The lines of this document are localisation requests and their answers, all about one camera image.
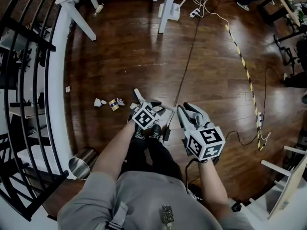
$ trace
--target power strip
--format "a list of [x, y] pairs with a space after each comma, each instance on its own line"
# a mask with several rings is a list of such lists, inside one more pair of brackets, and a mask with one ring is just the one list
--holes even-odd
[[190, 13], [190, 17], [194, 18], [196, 15], [200, 15], [200, 9], [194, 9], [191, 13]]
[[263, 115], [261, 114], [261, 112], [257, 113], [257, 126], [259, 126], [260, 128], [262, 128], [262, 121], [263, 121]]

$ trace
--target hardwood floor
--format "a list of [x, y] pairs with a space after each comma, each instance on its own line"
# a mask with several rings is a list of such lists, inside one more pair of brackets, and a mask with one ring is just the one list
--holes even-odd
[[[71, 92], [65, 94], [65, 109], [74, 152], [84, 146], [98, 151], [104, 149], [126, 123], [130, 104], [137, 101], [134, 88], [145, 98], [173, 105], [198, 22], [197, 18], [190, 18], [189, 13], [197, 6], [188, 0], [181, 8], [179, 21], [168, 21], [165, 33], [158, 34], [157, 13], [163, 0], [151, 1], [98, 0], [105, 7], [94, 18], [89, 0], [81, 0], [79, 11], [96, 33], [97, 40], [90, 41], [78, 27], [72, 29], [68, 39], [64, 81]], [[245, 202], [270, 187], [277, 176], [260, 161], [265, 159], [281, 165], [285, 156], [283, 145], [296, 144], [304, 112], [300, 101], [303, 90], [285, 88], [279, 82], [283, 72], [290, 73], [273, 42], [275, 33], [290, 33], [284, 19], [275, 26], [266, 25], [256, 10], [256, 3], [250, 6], [250, 12], [232, 0], [209, 0], [207, 8], [215, 9], [229, 21], [251, 75], [261, 112], [264, 111], [265, 69], [271, 67], [277, 73], [271, 69], [266, 73], [263, 135], [272, 132], [266, 148], [258, 151], [256, 141], [241, 146], [236, 134], [230, 134], [216, 165], [228, 196]], [[269, 4], [268, 10], [276, 8]], [[215, 15], [200, 20], [178, 104], [198, 105], [221, 128], [224, 136], [236, 130], [241, 141], [247, 143], [256, 135], [254, 105], [245, 71], [225, 24]], [[295, 40], [285, 41], [289, 45], [293, 42]], [[100, 108], [93, 105], [95, 98], [109, 102], [116, 97], [122, 98], [126, 106], [114, 112], [108, 105]], [[166, 123], [169, 115], [165, 114], [162, 123]], [[184, 170], [190, 158], [180, 141], [184, 135], [176, 116], [171, 129], [165, 146]], [[188, 173], [189, 181], [198, 176], [196, 164]], [[74, 187], [73, 182], [69, 182], [69, 187]], [[71, 198], [71, 193], [67, 198], [63, 195], [65, 192], [61, 194], [61, 204]], [[45, 205], [54, 203], [54, 197]]]

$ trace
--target bottle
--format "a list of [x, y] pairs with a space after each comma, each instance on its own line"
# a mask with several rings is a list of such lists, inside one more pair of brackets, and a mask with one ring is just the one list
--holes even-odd
[[96, 18], [96, 17], [98, 16], [98, 14], [101, 12], [101, 10], [103, 9], [103, 7], [104, 7], [104, 4], [103, 4], [103, 3], [100, 4], [100, 5], [97, 7], [95, 13], [93, 14], [94, 18]]

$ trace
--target small box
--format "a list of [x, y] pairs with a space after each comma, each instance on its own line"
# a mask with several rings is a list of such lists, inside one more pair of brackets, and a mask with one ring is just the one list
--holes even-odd
[[148, 129], [154, 126], [160, 119], [160, 115], [155, 112], [146, 102], [140, 106], [132, 119], [142, 128]]
[[184, 132], [187, 138], [186, 147], [197, 157], [204, 161], [220, 156], [225, 138], [220, 127], [199, 128], [191, 132]]

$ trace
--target metal trash can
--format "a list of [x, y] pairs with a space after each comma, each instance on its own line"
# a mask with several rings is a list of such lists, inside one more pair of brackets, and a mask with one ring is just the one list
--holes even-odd
[[98, 158], [98, 153], [91, 147], [85, 147], [68, 162], [71, 173], [78, 179], [86, 180]]

